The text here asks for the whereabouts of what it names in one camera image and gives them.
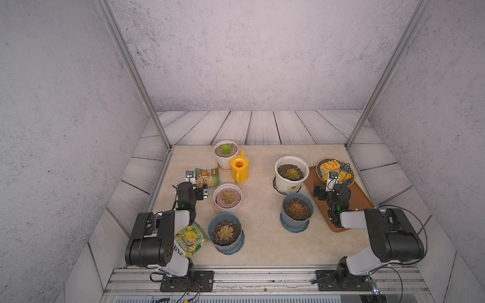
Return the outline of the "small white pot pink-green succulent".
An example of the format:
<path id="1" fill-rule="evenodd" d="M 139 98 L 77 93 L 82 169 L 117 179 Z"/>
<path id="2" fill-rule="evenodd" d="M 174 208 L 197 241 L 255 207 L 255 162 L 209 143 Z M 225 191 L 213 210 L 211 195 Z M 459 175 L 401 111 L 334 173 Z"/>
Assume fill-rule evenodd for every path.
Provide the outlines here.
<path id="1" fill-rule="evenodd" d="M 242 191 L 234 184 L 222 184 L 213 194 L 214 210 L 217 214 L 230 213 L 235 215 L 241 206 Z"/>

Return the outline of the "blue pot red succulent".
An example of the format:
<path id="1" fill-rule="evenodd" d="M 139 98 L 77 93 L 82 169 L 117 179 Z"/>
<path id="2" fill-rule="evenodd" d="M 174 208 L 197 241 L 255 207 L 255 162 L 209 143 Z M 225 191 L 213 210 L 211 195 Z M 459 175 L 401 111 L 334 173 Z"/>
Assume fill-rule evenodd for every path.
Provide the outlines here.
<path id="1" fill-rule="evenodd" d="M 300 193 L 288 194 L 280 212 L 282 226 L 289 232 L 303 232 L 309 225 L 313 214 L 313 205 L 308 197 Z"/>

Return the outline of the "white pot bright green succulent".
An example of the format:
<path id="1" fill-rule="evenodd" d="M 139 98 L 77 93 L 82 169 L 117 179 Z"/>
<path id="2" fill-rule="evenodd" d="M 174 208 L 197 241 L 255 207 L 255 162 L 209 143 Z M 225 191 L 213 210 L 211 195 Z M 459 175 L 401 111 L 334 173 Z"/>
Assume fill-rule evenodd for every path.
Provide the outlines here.
<path id="1" fill-rule="evenodd" d="M 231 140 L 218 142 L 213 148 L 218 166 L 222 170 L 231 170 L 231 160 L 237 155 L 238 150 L 237 143 Z"/>

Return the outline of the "yellow watering can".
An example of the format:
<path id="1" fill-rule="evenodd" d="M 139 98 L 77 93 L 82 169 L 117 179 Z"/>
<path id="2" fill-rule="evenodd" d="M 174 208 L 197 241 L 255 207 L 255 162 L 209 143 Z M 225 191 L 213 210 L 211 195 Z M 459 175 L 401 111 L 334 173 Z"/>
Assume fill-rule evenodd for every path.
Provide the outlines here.
<path id="1" fill-rule="evenodd" d="M 238 183 L 243 183 L 249 178 L 249 160 L 245 156 L 245 151 L 242 150 L 239 155 L 236 155 L 231 160 L 232 178 Z"/>

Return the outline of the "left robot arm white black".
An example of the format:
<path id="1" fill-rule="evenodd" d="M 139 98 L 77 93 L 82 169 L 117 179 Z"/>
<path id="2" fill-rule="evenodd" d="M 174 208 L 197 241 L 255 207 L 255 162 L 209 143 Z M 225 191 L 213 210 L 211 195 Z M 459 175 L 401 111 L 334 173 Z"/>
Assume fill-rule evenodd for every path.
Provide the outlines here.
<path id="1" fill-rule="evenodd" d="M 183 182 L 175 187 L 170 210 L 139 213 L 125 250 L 128 266 L 154 269 L 168 277 L 195 279 L 190 257 L 208 237 L 195 222 L 196 204 L 208 197 L 208 186 Z"/>

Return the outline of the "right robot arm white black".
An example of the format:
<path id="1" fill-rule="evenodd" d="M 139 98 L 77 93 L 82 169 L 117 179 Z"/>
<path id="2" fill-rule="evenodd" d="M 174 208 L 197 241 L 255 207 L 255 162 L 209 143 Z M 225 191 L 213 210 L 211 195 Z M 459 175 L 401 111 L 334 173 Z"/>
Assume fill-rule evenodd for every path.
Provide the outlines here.
<path id="1" fill-rule="evenodd" d="M 318 272 L 312 283 L 318 284 L 320 290 L 375 290 L 370 278 L 372 271 L 424 258 L 425 247 L 402 209 L 351 210 L 350 189 L 336 181 L 328 181 L 326 186 L 315 184 L 313 196 L 327 202 L 332 225 L 365 229 L 370 240 L 368 247 L 341 258 L 335 272 L 328 275 Z"/>

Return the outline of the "large white round pot succulent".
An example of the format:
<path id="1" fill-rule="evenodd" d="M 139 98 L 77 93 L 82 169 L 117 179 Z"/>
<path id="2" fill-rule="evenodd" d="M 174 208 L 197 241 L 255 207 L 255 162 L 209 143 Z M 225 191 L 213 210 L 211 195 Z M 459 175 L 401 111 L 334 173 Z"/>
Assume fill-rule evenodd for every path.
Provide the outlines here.
<path id="1" fill-rule="evenodd" d="M 305 161 L 294 156 L 280 158 L 275 163 L 275 189 L 282 194 L 297 193 L 309 176 Z"/>

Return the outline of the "brown tray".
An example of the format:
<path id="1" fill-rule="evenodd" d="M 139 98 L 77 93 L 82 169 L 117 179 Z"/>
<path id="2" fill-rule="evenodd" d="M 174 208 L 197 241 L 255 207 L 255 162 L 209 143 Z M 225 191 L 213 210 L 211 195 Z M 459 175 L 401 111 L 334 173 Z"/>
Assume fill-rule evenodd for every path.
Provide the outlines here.
<path id="1" fill-rule="evenodd" d="M 304 181 L 307 190 L 311 195 L 313 195 L 313 190 L 315 184 L 323 186 L 325 188 L 325 183 L 318 177 L 316 167 L 309 168 L 309 177 Z M 350 199 L 350 209 L 351 210 L 363 210 L 367 208 L 374 208 L 371 200 L 368 198 L 366 193 L 360 188 L 359 184 L 354 182 L 349 187 L 351 191 L 351 199 Z M 337 228 L 333 225 L 328 217 L 328 205 L 326 201 L 320 201 L 317 197 L 311 197 L 314 201 L 314 204 L 319 209 L 319 212 L 322 214 L 323 218 L 325 219 L 327 225 L 329 226 L 330 230 L 333 232 L 343 232 L 346 231 L 344 228 Z"/>

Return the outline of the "yellow bread roll lower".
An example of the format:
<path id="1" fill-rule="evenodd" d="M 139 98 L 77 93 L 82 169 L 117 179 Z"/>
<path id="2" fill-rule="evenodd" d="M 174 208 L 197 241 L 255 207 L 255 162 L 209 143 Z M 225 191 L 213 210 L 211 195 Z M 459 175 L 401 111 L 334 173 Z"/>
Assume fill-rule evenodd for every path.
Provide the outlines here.
<path id="1" fill-rule="evenodd" d="M 331 171 L 325 171 L 323 174 L 323 180 L 325 182 L 328 181 L 329 178 L 331 177 L 336 177 L 338 183 L 345 183 L 348 180 L 352 180 L 353 175 L 351 173 L 348 173 L 343 170 L 331 170 Z"/>

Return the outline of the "yellow bread roll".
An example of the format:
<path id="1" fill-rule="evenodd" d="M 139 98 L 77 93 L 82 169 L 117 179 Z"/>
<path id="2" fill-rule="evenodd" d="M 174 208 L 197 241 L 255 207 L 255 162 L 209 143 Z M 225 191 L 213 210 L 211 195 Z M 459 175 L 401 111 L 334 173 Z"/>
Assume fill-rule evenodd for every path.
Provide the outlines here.
<path id="1" fill-rule="evenodd" d="M 342 164 L 337 160 L 327 160 L 320 165 L 320 169 L 325 172 L 337 171 L 340 169 L 341 165 Z"/>
<path id="2" fill-rule="evenodd" d="M 338 183 L 345 183 L 348 180 L 352 180 L 353 175 L 351 173 L 348 173 L 343 170 L 331 170 L 331 171 L 325 171 L 323 174 L 323 180 L 325 182 L 328 181 L 329 178 L 331 177 L 336 177 Z"/>

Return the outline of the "green orange snack packet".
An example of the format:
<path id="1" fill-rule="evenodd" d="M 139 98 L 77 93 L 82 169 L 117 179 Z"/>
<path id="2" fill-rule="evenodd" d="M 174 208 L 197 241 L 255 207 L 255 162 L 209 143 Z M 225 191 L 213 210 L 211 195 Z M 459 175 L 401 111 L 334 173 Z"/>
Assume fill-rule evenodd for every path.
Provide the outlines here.
<path id="1" fill-rule="evenodd" d="M 195 181 L 198 187 L 206 184 L 208 187 L 216 187 L 221 183 L 219 177 L 219 168 L 214 169 L 195 169 Z"/>

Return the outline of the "yellow bread roll upper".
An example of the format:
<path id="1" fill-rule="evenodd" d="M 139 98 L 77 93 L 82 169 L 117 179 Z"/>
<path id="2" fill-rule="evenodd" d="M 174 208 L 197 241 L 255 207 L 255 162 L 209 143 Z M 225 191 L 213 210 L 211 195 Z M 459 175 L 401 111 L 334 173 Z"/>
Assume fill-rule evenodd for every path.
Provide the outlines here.
<path id="1" fill-rule="evenodd" d="M 337 171 L 340 169 L 341 165 L 342 164 L 337 160 L 327 160 L 320 165 L 320 169 L 325 172 Z"/>

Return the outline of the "blue patterned plate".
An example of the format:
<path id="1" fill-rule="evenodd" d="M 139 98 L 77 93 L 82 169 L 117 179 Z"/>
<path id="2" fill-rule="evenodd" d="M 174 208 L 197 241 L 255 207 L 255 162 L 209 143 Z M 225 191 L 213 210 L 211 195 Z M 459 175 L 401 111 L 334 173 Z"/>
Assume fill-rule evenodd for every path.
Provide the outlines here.
<path id="1" fill-rule="evenodd" d="M 355 181 L 355 173 L 350 163 L 339 159 L 327 158 L 319 161 L 316 166 L 316 172 L 324 183 L 328 181 L 329 172 L 336 172 L 338 174 L 338 183 L 343 183 L 346 186 L 351 186 Z"/>

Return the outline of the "green yellow candy bag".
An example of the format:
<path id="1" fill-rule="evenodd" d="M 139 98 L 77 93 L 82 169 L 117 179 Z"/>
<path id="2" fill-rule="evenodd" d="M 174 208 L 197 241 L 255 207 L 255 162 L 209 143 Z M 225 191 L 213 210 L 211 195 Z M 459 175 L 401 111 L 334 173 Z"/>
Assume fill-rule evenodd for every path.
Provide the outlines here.
<path id="1" fill-rule="evenodd" d="M 192 257 L 200 248 L 209 241 L 204 230 L 194 222 L 180 230 L 174 238 L 174 251 L 186 258 Z"/>

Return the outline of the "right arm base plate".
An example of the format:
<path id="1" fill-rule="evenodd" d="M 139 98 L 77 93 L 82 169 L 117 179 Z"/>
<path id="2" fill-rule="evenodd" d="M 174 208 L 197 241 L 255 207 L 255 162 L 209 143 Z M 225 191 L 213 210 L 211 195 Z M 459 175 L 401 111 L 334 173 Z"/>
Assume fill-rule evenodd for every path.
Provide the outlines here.
<path id="1" fill-rule="evenodd" d="M 354 276 L 339 274 L 336 270 L 317 270 L 316 279 L 311 283 L 316 284 L 321 292 L 373 292 L 374 286 L 369 276 Z"/>

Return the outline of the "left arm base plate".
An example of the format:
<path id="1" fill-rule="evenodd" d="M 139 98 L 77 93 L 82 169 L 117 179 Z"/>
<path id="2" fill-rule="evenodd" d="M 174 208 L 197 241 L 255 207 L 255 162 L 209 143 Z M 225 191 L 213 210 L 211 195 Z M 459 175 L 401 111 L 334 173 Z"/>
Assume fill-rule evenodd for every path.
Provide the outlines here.
<path id="1" fill-rule="evenodd" d="M 190 271 L 184 277 L 162 276 L 160 291 L 168 292 L 211 292 L 213 290 L 214 271 Z"/>

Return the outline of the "front aluminium rail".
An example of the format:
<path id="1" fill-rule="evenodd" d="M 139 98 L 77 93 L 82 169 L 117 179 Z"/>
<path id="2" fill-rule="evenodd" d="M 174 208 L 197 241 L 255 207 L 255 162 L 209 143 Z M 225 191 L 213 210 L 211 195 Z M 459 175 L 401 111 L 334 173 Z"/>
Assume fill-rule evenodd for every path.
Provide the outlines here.
<path id="1" fill-rule="evenodd" d="M 416 268 L 385 267 L 371 274 L 373 292 L 321 292 L 317 270 L 333 266 L 197 266 L 214 271 L 211 292 L 160 291 L 162 275 L 129 267 L 113 271 L 102 302 L 434 302 Z"/>

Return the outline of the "right aluminium frame post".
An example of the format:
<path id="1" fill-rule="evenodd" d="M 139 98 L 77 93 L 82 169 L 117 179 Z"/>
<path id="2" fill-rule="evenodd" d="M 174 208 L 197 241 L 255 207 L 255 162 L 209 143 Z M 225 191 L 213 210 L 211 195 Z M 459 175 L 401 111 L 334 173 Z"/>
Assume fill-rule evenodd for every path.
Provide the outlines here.
<path id="1" fill-rule="evenodd" d="M 430 0 L 420 0 L 411 15 L 411 18 L 406 25 L 400 39 L 398 40 L 390 59 L 388 60 L 383 72 L 377 81 L 375 88 L 373 89 L 368 101 L 366 102 L 359 119 L 357 120 L 356 126 L 352 130 L 352 133 L 347 140 L 345 147 L 349 151 L 353 144 L 356 143 L 357 137 L 360 135 L 365 122 L 370 117 L 372 111 L 374 110 L 376 104 L 378 103 L 382 93 L 385 91 L 387 84 L 389 83 L 392 75 L 394 74 L 396 68 L 399 65 L 401 57 L 404 55 L 409 44 L 413 40 L 413 36 L 419 28 L 420 23 L 425 17 L 429 6 L 431 4 Z"/>

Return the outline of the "aluminium frame post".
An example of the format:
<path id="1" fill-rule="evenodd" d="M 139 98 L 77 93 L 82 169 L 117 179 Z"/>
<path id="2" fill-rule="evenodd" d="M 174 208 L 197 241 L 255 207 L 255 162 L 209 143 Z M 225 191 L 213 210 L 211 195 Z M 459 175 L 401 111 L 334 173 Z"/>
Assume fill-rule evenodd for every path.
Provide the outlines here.
<path id="1" fill-rule="evenodd" d="M 159 116 L 157 115 L 154 105 L 150 99 L 150 96 L 148 94 L 148 91 L 145 88 L 145 85 L 143 83 L 143 80 L 141 79 L 140 73 L 138 72 L 135 62 L 129 52 L 129 49 L 126 45 L 126 42 L 123 38 L 123 35 L 121 33 L 121 30 L 118 27 L 117 21 L 115 19 L 115 16 L 111 10 L 111 7 L 109 5 L 109 2 L 106 0 L 97 0 L 96 1 L 97 6 L 99 7 L 99 10 L 101 12 L 102 18 L 105 21 L 105 24 L 107 26 L 107 29 L 114 41 L 114 44 L 125 64 L 125 67 L 135 84 L 135 87 L 137 89 L 137 92 L 141 98 L 141 101 L 143 102 L 153 124 L 155 127 L 155 130 L 158 132 L 159 136 L 162 139 L 162 142 L 166 149 L 171 150 L 172 145 L 164 131 L 164 128 L 162 126 L 162 123 L 160 122 Z"/>
<path id="2" fill-rule="evenodd" d="M 366 102 L 359 119 L 357 120 L 356 126 L 352 130 L 352 133 L 347 140 L 345 147 L 349 151 L 353 144 L 356 143 L 357 137 L 360 135 L 365 122 L 370 117 L 372 111 L 374 110 L 376 104 L 378 103 L 382 93 L 385 91 L 387 84 L 389 83 L 392 75 L 394 74 L 396 68 L 399 65 L 401 57 L 404 55 L 409 44 L 413 40 L 413 36 L 419 28 L 420 23 L 425 17 L 429 6 L 431 4 L 430 0 L 420 0 L 411 15 L 411 18 L 406 25 L 400 39 L 398 40 L 390 59 L 388 60 L 383 72 L 377 81 L 375 88 L 373 89 L 368 101 Z"/>

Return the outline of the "left aluminium frame post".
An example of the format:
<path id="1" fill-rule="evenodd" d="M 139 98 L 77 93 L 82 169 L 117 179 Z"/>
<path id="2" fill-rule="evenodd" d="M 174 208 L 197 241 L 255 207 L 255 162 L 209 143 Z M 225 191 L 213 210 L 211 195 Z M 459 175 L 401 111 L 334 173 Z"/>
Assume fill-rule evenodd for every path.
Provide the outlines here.
<path id="1" fill-rule="evenodd" d="M 159 116 L 157 115 L 154 105 L 150 99 L 150 96 L 148 94 L 148 91 L 145 88 L 145 85 L 143 83 L 143 80 L 141 79 L 140 73 L 138 72 L 135 62 L 129 52 L 129 49 L 126 45 L 126 42 L 123 38 L 123 35 L 121 33 L 121 30 L 118 27 L 117 21 L 115 19 L 115 16 L 111 10 L 111 7 L 109 5 L 109 2 L 106 0 L 97 0 L 96 1 L 97 6 L 99 7 L 99 10 L 101 12 L 102 18 L 105 21 L 105 24 L 107 26 L 107 29 L 114 41 L 114 44 L 125 64 L 125 67 L 135 84 L 135 87 L 137 89 L 137 92 L 141 98 L 141 101 L 143 102 L 153 124 L 155 127 L 155 130 L 158 132 L 159 136 L 162 139 L 162 142 L 166 149 L 171 150 L 172 145 L 164 131 L 164 128 L 162 126 L 162 123 L 160 122 Z"/>

